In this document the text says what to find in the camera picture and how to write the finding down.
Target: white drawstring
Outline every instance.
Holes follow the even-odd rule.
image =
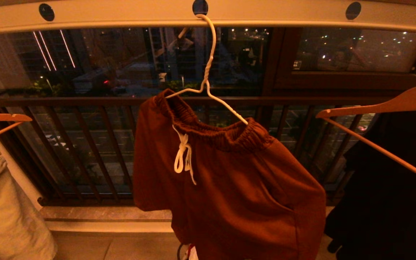
[[[173,125],[173,129],[178,133],[179,139],[181,143],[179,144],[179,151],[176,155],[176,159],[174,160],[174,171],[176,173],[181,173],[183,169],[183,162],[184,162],[184,152],[187,149],[187,155],[185,157],[185,171],[190,171],[190,176],[192,177],[192,182],[194,185],[197,185],[197,183],[194,180],[194,172],[192,170],[192,147],[190,144],[188,144],[189,136],[187,134],[181,135],[178,130]]]

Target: tiled floor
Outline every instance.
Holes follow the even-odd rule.
[[[173,233],[125,235],[54,232],[59,251],[56,260],[177,260],[179,241]],[[316,260],[335,260],[327,252],[325,236]]]

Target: metal railing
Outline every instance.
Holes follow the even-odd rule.
[[[218,103],[208,97],[185,97],[185,101],[191,106],[198,106],[203,108],[204,121],[205,123],[210,123],[210,115],[213,113],[213,109],[218,106]],[[319,106],[327,107],[341,107],[343,105],[371,105],[386,101],[385,97],[223,97],[223,100],[228,102],[232,107],[243,107],[251,106],[254,107],[254,115],[256,120],[264,125],[271,134],[273,134],[279,140],[282,140],[284,137],[284,129],[287,123],[287,115],[292,111],[292,106],[299,105],[304,106],[306,112],[302,120],[303,123],[297,126],[299,129],[299,134],[295,138],[294,148],[291,150],[298,160],[300,160],[306,168],[316,177],[322,184],[328,184],[330,180],[331,173],[337,167],[338,162],[341,160],[345,150],[347,149],[348,143],[350,142],[350,135],[345,134],[341,135],[341,143],[338,145],[335,152],[328,152],[325,147],[329,144],[333,135],[332,125],[326,124],[323,120],[315,119],[315,113],[318,112]],[[50,97],[50,98],[24,98],[24,99],[0,99],[0,112],[18,112],[21,111],[24,114],[28,115],[33,119],[30,122],[33,133],[36,134],[36,140],[39,140],[40,145],[45,148],[47,154],[33,147],[33,136],[30,135],[30,132],[22,132],[20,129],[16,129],[15,134],[17,138],[23,144],[21,149],[26,149],[28,154],[32,157],[36,166],[39,169],[38,175],[31,176],[31,178],[36,179],[36,183],[47,183],[49,187],[40,187],[39,189],[43,191],[52,191],[44,192],[43,203],[48,205],[83,205],[83,204],[96,204],[96,205],[113,205],[113,204],[132,204],[132,174],[127,168],[127,164],[123,155],[123,151],[120,148],[119,142],[117,140],[116,134],[114,133],[114,127],[111,123],[109,113],[107,108],[118,107],[124,111],[123,116],[127,120],[127,127],[132,133],[132,137],[135,137],[136,129],[136,118],[133,113],[133,107],[138,107],[146,99],[140,98],[128,98],[128,97]],[[113,147],[114,154],[118,161],[119,168],[122,171],[123,176],[123,185],[120,186],[120,191],[118,191],[117,183],[114,182],[112,176],[110,175],[110,170],[107,168],[106,163],[104,162],[104,154],[98,148],[98,144],[94,140],[91,130],[88,127],[88,123],[85,120],[84,112],[81,112],[81,109],[84,110],[85,107],[93,108],[94,111],[98,111],[96,116],[100,115],[101,123],[104,125],[105,129],[103,135],[106,135],[106,138],[111,143]],[[61,112],[56,110],[58,109],[69,109],[72,111],[75,120],[71,120],[71,124],[78,126],[78,132],[82,133],[82,138],[87,141],[87,144],[91,150],[91,154],[88,157],[88,160],[93,160],[94,164],[97,165],[101,171],[101,174],[104,178],[104,182],[108,187],[108,191],[100,191],[97,182],[95,182],[88,169],[85,166],[85,160],[80,156],[78,152],[78,146],[74,145],[74,142],[71,140],[68,132],[70,130],[66,129],[65,124],[59,118]],[[37,116],[39,116],[38,111],[43,109],[45,111],[44,115],[47,115],[52,122],[53,130],[59,134],[62,145],[65,147],[65,152],[69,154],[71,160],[74,163],[74,167],[79,170],[79,178],[82,178],[84,181],[84,186],[89,187],[89,190],[84,191],[79,188],[77,181],[73,179],[71,173],[71,165],[68,165],[68,161],[63,160],[59,156],[59,151],[56,150],[56,146],[59,145],[58,142],[54,144],[50,142],[47,138],[46,131],[40,125]],[[279,120],[276,125],[271,125],[272,113],[279,113]],[[310,130],[311,122],[316,120],[317,124],[321,126],[322,131],[318,135],[307,136],[307,132]],[[361,120],[361,116],[355,116],[347,122],[349,128],[354,130],[358,126],[358,123]],[[304,143],[314,143],[313,148],[306,148]],[[327,159],[328,164],[325,168],[322,168],[317,163],[322,154],[327,154],[326,156],[331,159]],[[46,160],[43,158],[48,158],[53,162],[53,165],[47,165]],[[20,158],[16,158],[18,163],[22,164],[23,161],[20,161]],[[66,180],[66,186],[59,183],[58,176],[53,176],[52,169],[50,167],[57,167],[61,176]],[[338,194],[345,181],[344,172],[337,177],[338,181],[333,181],[330,184],[333,186],[336,185],[336,188],[329,189],[328,193],[330,198],[334,199],[335,194]]]

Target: elastic waistband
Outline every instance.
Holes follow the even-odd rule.
[[[247,118],[248,125],[239,121],[228,127],[215,127],[198,120],[195,112],[179,96],[167,99],[173,94],[166,89],[154,97],[161,113],[172,120],[178,131],[195,137],[226,152],[256,152],[269,146],[274,138],[253,118]]]

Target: clothes hanger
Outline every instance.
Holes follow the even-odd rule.
[[[348,134],[356,137],[367,145],[375,148],[379,152],[408,168],[416,174],[416,167],[409,164],[408,162],[402,160],[396,155],[390,153],[388,150],[380,147],[379,145],[373,143],[372,141],[364,138],[362,135],[359,135],[343,125],[331,120],[329,117],[338,117],[338,116],[347,116],[347,115],[358,115],[358,114],[368,114],[368,113],[388,113],[388,112],[404,112],[404,111],[416,111],[416,87],[411,88],[399,96],[391,99],[387,102],[378,104],[378,105],[365,105],[362,107],[344,107],[344,108],[335,108],[327,109],[320,111],[316,118],[322,118],[327,122],[337,126],[341,130],[347,132]]]
[[[29,122],[32,119],[26,115],[20,115],[20,114],[0,114],[0,121],[14,121],[12,125],[9,125],[8,127],[1,129],[0,134],[7,132],[8,130],[20,125],[23,122]]]
[[[210,92],[210,88],[209,88],[210,85],[209,85],[209,82],[208,82],[208,75],[209,75],[209,69],[211,68],[211,63],[213,62],[213,56],[215,54],[215,49],[216,49],[216,31],[215,31],[215,26],[213,25],[213,22],[210,20],[210,18],[208,18],[208,16],[203,15],[203,14],[197,14],[195,16],[205,20],[208,23],[208,25],[210,26],[211,33],[213,34],[213,44],[211,45],[211,52],[210,52],[210,55],[209,55],[207,66],[205,68],[205,75],[203,76],[203,81],[201,82],[200,89],[198,89],[198,90],[197,89],[192,89],[192,88],[187,88],[187,89],[181,90],[179,92],[176,92],[174,94],[171,94],[171,95],[167,96],[166,98],[169,99],[169,98],[178,96],[178,95],[180,95],[184,92],[202,93],[204,85],[206,84],[208,97],[210,97],[210,98],[220,102],[221,104],[223,104],[230,112],[232,112],[236,117],[238,117],[239,120],[241,120],[243,123],[245,123],[245,125],[248,125],[248,122],[241,115],[239,115],[235,110],[233,110],[233,108],[231,108],[231,106],[229,106],[224,100],[220,99],[219,97],[213,96]],[[181,33],[179,34],[178,37],[182,38],[184,36],[184,34],[187,32],[187,30],[188,30],[188,28],[184,28],[181,31]]]

